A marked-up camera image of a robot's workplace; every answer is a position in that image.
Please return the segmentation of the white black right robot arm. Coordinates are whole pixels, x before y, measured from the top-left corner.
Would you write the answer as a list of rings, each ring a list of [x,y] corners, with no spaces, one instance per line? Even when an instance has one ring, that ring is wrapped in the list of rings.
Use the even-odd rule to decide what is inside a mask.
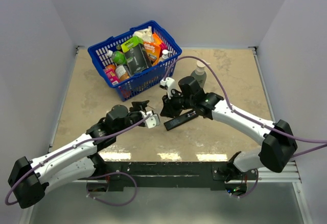
[[[222,96],[206,93],[191,76],[179,82],[167,77],[160,81],[159,86],[167,92],[162,97],[162,117],[177,118],[183,110],[192,109],[199,116],[231,126],[260,145],[258,150],[235,153],[218,169],[226,181],[238,180],[247,171],[262,167],[281,173],[297,150],[287,122],[273,122],[243,110],[237,111]]]

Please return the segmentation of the black remote control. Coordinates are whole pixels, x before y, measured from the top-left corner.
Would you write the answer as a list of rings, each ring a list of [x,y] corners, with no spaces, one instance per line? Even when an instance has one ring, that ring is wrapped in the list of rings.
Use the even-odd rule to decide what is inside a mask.
[[[165,126],[166,130],[170,131],[170,130],[178,127],[178,126],[181,126],[181,125],[183,125],[183,124],[197,118],[198,117],[197,114],[195,116],[192,116],[192,117],[187,117],[186,116],[188,113],[192,113],[193,111],[194,110],[191,110],[191,111],[189,111],[187,113],[184,113],[184,114],[182,114],[182,115],[180,115],[180,116],[178,116],[178,117],[176,117],[174,119],[171,119],[171,120],[165,122],[164,126]]]

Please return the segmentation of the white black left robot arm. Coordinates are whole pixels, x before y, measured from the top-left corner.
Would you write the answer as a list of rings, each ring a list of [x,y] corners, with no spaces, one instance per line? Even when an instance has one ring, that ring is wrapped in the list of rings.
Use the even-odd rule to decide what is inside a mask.
[[[147,104],[147,101],[133,102],[131,108],[116,105],[69,144],[32,160],[25,156],[16,160],[8,178],[11,189],[5,204],[18,204],[26,209],[61,185],[80,178],[101,179],[106,165],[99,151],[136,126],[154,128],[160,124],[158,114],[146,111]]]

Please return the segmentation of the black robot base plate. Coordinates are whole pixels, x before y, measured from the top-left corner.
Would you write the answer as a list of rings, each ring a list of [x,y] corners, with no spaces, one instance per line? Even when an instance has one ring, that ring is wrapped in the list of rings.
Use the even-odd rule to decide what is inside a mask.
[[[225,162],[97,162],[92,176],[127,173],[138,188],[207,188],[224,191],[227,175],[220,169]]]

